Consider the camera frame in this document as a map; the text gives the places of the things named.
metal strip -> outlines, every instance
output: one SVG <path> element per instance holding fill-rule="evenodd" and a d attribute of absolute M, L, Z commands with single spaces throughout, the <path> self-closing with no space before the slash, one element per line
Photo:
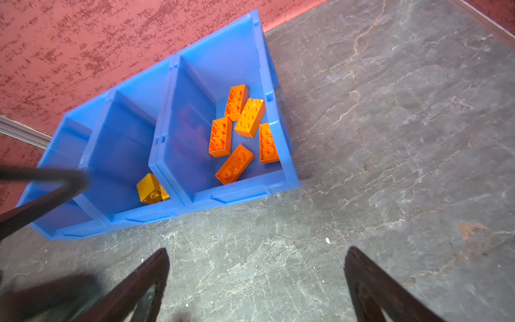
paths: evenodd
<path fill-rule="evenodd" d="M 42 149 L 46 149 L 52 139 L 51 136 L 46 135 L 45 133 L 36 131 L 31 127 L 10 120 L 3 115 L 0 115 L 0 133 Z"/>

blue storage bin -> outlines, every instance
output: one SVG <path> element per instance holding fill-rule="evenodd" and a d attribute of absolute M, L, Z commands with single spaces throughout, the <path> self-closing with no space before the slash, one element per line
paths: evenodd
<path fill-rule="evenodd" d="M 255 158 L 237 182 L 215 174 L 228 157 L 208 153 L 211 123 L 229 90 L 264 99 L 280 162 L 261 164 L 259 135 L 234 133 Z M 72 240 L 300 187 L 291 141 L 273 91 L 279 82 L 257 10 L 65 115 L 38 167 L 80 169 L 91 187 L 32 223 L 48 239 Z M 150 170 L 170 200 L 147 205 L 136 184 Z M 55 189 L 30 183 L 19 205 Z"/>

orange duplo block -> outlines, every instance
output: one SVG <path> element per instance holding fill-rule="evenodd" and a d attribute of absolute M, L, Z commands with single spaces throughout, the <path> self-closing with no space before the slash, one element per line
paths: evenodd
<path fill-rule="evenodd" d="M 215 158 L 231 154 L 232 122 L 228 117 L 213 121 L 211 139 L 209 141 L 209 154 Z"/>
<path fill-rule="evenodd" d="M 272 132 L 268 123 L 259 125 L 259 152 L 261 163 L 279 161 L 276 144 L 273 142 Z"/>
<path fill-rule="evenodd" d="M 242 137 L 254 139 L 259 124 L 265 115 L 265 111 L 266 105 L 264 100 L 249 98 L 243 108 L 243 113 L 239 117 L 238 123 L 236 123 L 234 127 L 236 133 Z"/>
<path fill-rule="evenodd" d="M 236 122 L 239 120 L 239 115 L 243 111 L 243 107 L 249 98 L 249 89 L 245 85 L 231 87 L 229 92 L 229 99 L 227 99 L 227 106 L 225 116 Z"/>
<path fill-rule="evenodd" d="M 233 183 L 238 180 L 253 159 L 254 155 L 252 152 L 240 144 L 215 177 L 223 184 Z"/>

yellow lego brick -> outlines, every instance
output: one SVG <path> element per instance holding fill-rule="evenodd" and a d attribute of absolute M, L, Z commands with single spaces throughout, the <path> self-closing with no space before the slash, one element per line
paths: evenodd
<path fill-rule="evenodd" d="M 268 123 L 259 125 L 259 152 L 261 163 L 279 161 L 276 144 L 273 142 L 272 132 Z"/>
<path fill-rule="evenodd" d="M 159 185 L 159 189 L 161 190 L 161 196 L 163 197 L 163 201 L 165 200 L 169 200 L 170 199 L 170 196 L 168 195 L 168 193 L 164 190 L 163 188 L 163 185 L 160 184 Z"/>
<path fill-rule="evenodd" d="M 228 117 L 213 121 L 211 139 L 209 141 L 209 154 L 215 158 L 231 154 L 232 122 Z"/>
<path fill-rule="evenodd" d="M 265 115 L 266 105 L 262 99 L 249 98 L 240 115 L 238 123 L 234 127 L 236 133 L 242 137 L 254 139 L 259 124 Z"/>
<path fill-rule="evenodd" d="M 245 85 L 231 87 L 229 98 L 227 99 L 225 116 L 236 122 L 239 120 L 239 115 L 243 111 L 243 107 L 249 98 L 249 89 Z"/>
<path fill-rule="evenodd" d="M 161 197 L 161 189 L 159 181 L 152 174 L 147 174 L 140 182 L 136 185 L 138 194 L 140 195 L 141 202 L 146 204 L 155 204 L 163 200 Z"/>
<path fill-rule="evenodd" d="M 254 154 L 240 144 L 215 177 L 223 184 L 233 183 L 238 180 L 253 159 Z"/>

